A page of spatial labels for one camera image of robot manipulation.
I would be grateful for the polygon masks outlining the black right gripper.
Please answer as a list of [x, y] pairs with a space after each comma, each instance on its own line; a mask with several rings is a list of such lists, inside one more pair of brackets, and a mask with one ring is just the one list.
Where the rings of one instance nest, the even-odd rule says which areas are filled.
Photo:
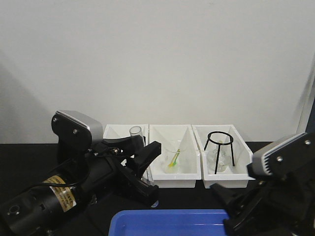
[[260, 176], [250, 171], [259, 183], [242, 192], [215, 183], [214, 196], [228, 213], [223, 220], [228, 236], [272, 235], [285, 229], [297, 236], [315, 234], [315, 171], [298, 169], [281, 178]]

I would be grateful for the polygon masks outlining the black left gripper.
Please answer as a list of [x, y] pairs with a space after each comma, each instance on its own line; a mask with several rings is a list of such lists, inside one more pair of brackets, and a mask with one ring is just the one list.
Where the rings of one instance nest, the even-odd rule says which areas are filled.
[[161, 143], [154, 141], [142, 149], [123, 143], [103, 142], [107, 149], [89, 161], [90, 174], [83, 182], [86, 194], [104, 194], [114, 191], [116, 195], [151, 206], [158, 201], [158, 186], [141, 178], [149, 165], [161, 155]]

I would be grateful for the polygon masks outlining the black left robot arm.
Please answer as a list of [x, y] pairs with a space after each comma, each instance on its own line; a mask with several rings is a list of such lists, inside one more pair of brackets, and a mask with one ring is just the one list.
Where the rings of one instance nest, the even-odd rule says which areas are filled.
[[107, 192], [148, 206], [158, 200], [158, 186], [142, 176], [161, 154], [159, 142], [136, 148], [131, 138], [123, 138], [78, 148], [60, 145], [59, 150], [63, 161], [51, 176], [0, 206], [3, 235], [50, 235]]

